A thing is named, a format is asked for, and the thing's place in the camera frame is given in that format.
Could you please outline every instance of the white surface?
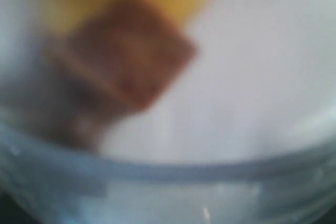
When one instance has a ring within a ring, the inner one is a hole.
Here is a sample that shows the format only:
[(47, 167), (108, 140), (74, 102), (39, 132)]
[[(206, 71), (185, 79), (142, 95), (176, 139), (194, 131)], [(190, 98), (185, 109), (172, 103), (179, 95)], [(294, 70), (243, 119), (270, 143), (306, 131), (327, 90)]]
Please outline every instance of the white surface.
[(103, 155), (236, 162), (336, 133), (336, 0), (212, 0), (187, 31), (198, 59), (154, 108), (106, 133)]

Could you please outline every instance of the glass bowl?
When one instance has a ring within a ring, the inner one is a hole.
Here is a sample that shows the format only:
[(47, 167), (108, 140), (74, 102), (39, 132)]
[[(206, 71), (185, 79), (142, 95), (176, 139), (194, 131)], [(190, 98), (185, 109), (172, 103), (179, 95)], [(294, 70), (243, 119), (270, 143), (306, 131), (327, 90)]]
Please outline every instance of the glass bowl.
[(230, 165), (140, 165), (0, 125), (0, 186), (45, 224), (310, 224), (336, 202), (336, 144)]

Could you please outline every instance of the bowl rim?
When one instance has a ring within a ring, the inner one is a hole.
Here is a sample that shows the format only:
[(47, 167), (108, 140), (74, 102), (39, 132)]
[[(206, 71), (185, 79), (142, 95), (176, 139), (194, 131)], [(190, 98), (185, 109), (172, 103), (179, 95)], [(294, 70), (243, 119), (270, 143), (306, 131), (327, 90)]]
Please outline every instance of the bowl rim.
[(221, 183), (238, 180), (259, 181), (303, 169), (314, 169), (325, 162), (336, 164), (336, 142), (296, 153), (229, 164), (150, 164), (118, 161), (82, 151), (68, 150), (26, 135), (0, 123), (0, 148), (27, 165), (43, 164), (48, 169), (101, 180), (151, 183)]

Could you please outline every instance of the brown cube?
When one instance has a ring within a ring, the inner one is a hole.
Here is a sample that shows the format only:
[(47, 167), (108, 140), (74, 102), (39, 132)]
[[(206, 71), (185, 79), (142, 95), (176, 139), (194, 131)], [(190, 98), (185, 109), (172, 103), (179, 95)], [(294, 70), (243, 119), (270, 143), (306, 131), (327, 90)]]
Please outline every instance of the brown cube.
[(73, 76), (134, 111), (149, 107), (195, 47), (145, 0), (116, 0), (66, 40), (57, 58)]

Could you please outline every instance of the transparent glass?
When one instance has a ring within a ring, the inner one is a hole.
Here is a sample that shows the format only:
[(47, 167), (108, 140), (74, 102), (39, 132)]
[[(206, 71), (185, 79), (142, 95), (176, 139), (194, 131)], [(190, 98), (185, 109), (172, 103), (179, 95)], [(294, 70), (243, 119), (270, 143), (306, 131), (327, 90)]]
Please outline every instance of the transparent glass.
[(45, 224), (309, 224), (336, 202), (336, 144), (231, 165), (138, 165), (0, 125), (0, 186)]

